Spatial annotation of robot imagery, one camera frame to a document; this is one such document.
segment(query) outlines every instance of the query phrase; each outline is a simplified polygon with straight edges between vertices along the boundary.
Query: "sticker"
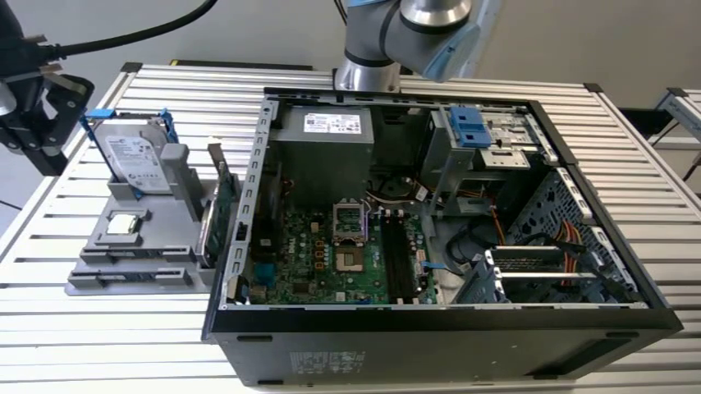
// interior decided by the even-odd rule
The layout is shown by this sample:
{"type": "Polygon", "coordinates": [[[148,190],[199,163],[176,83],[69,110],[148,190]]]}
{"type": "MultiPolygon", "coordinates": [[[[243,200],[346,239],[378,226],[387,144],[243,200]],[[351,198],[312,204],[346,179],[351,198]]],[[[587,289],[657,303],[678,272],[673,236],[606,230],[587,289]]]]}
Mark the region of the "sticker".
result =
{"type": "Polygon", "coordinates": [[[297,374],[360,373],[364,351],[291,351],[292,371],[297,374]]]}
{"type": "Polygon", "coordinates": [[[360,115],[308,113],[304,115],[305,133],[362,134],[360,115]]]}
{"type": "Polygon", "coordinates": [[[426,199],[426,195],[428,195],[428,189],[426,189],[423,186],[419,186],[416,192],[416,200],[423,201],[426,199]]]}
{"type": "Polygon", "coordinates": [[[109,135],[109,153],[127,183],[143,193],[171,191],[153,145],[141,137],[109,135]]]}

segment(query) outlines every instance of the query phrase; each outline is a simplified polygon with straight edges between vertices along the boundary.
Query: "hard drive label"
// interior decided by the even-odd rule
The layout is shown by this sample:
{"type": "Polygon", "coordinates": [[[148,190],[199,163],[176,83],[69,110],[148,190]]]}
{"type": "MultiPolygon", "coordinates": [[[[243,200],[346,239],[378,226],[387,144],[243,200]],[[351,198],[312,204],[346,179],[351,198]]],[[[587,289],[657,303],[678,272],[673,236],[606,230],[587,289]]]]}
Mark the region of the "hard drive label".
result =
{"type": "Polygon", "coordinates": [[[105,141],[124,181],[143,193],[169,191],[161,162],[148,140],[141,137],[109,135],[105,141]]]}

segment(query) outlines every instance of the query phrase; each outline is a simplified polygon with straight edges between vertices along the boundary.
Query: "white wall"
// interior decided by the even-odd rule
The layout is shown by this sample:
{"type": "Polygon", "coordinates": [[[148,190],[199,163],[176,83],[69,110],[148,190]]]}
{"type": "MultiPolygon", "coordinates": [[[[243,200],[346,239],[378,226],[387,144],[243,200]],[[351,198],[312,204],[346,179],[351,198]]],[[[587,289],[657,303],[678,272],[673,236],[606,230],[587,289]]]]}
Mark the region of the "white wall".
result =
{"type": "Polygon", "coordinates": [[[698,0],[503,0],[478,78],[597,82],[619,106],[701,89],[698,0]]]}
{"type": "MultiPolygon", "coordinates": [[[[73,44],[131,33],[193,10],[203,0],[8,0],[24,34],[73,44]]],[[[141,43],[61,61],[64,72],[95,83],[95,106],[124,62],[217,60],[334,68],[343,57],[344,27],[331,0],[219,0],[191,25],[141,43]]],[[[22,156],[0,148],[0,199],[24,205],[40,174],[22,156]]],[[[0,233],[16,211],[0,205],[0,233]]]]}

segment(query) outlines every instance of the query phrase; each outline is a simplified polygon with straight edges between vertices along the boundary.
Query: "barcode sticker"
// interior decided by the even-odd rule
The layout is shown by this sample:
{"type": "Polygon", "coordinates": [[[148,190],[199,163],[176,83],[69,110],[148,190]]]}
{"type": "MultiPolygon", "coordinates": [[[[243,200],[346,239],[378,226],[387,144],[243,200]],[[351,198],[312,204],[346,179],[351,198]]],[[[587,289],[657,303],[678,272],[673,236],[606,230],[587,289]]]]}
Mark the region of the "barcode sticker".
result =
{"type": "Polygon", "coordinates": [[[304,132],[362,134],[360,115],[308,113],[304,115],[304,132]]]}

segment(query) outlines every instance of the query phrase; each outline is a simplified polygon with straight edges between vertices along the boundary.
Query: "green circuit board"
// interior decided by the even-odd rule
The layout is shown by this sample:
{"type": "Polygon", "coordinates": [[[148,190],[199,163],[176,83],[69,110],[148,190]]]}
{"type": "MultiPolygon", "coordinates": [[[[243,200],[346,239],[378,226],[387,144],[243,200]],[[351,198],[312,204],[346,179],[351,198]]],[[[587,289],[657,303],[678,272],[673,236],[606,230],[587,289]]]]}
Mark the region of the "green circuit board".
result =
{"type": "MultiPolygon", "coordinates": [[[[289,210],[284,214],[281,258],[273,285],[267,288],[265,304],[387,304],[379,220],[368,218],[368,237],[362,247],[334,245],[332,212],[289,210]]],[[[411,271],[415,272],[419,265],[411,248],[424,250],[418,219],[406,220],[404,228],[411,271]]],[[[435,303],[431,275],[418,299],[422,304],[435,303]]]]}

